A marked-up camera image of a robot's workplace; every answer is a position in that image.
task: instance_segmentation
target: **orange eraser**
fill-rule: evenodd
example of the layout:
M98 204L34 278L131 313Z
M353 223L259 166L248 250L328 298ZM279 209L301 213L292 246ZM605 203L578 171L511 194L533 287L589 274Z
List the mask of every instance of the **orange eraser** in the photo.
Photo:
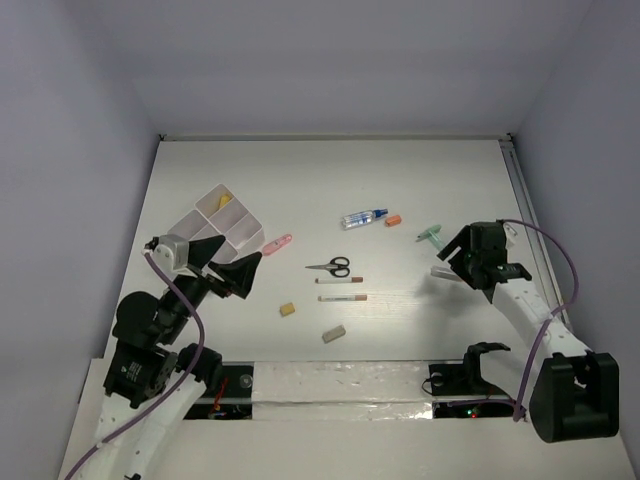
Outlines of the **orange eraser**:
M393 217L387 218L384 223L387 227L394 227L398 225L402 221L402 217L400 215L394 215Z

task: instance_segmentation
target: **gray wall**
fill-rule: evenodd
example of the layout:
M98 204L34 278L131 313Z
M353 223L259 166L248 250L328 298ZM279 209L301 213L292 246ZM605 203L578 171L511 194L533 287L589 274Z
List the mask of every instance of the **gray wall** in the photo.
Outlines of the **gray wall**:
M111 324L157 136L81 0L0 15L0 476L50 480Z
M640 472L640 2L598 0L518 130L543 227L582 281L576 332L621 371L622 435ZM571 280L554 255L568 295Z
M590 0L88 0L163 133L514 131Z

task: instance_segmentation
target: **green object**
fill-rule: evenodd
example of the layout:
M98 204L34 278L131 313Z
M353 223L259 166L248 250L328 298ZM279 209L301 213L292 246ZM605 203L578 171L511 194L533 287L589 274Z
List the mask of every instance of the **green object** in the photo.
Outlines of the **green object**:
M440 240L440 237L438 236L438 232L440 231L440 229L442 229L442 225L433 225L427 228L424 232L418 235L418 239L416 240L416 242L419 242L421 240L429 240L431 242L431 245L436 247L438 251L442 250L445 247L445 244L442 240Z

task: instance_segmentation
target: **plastic organizer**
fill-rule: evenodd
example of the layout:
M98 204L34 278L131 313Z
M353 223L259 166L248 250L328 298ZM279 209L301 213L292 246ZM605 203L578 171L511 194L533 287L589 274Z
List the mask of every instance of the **plastic organizer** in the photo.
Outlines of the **plastic organizer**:
M231 200L222 208L220 198L229 195ZM258 251L264 244L262 224L247 207L223 184L198 200L191 210L169 232L187 240L224 235L226 241L213 256L216 263L230 263Z

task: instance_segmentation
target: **gray eraser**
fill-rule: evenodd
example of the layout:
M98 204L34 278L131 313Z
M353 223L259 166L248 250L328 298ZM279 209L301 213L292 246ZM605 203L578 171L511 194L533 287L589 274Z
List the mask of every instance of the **gray eraser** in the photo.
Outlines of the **gray eraser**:
M332 328L328 332L324 332L322 334L322 340L324 343L333 342L340 337L344 337L347 334L347 331L344 329L343 325L338 325L336 328Z

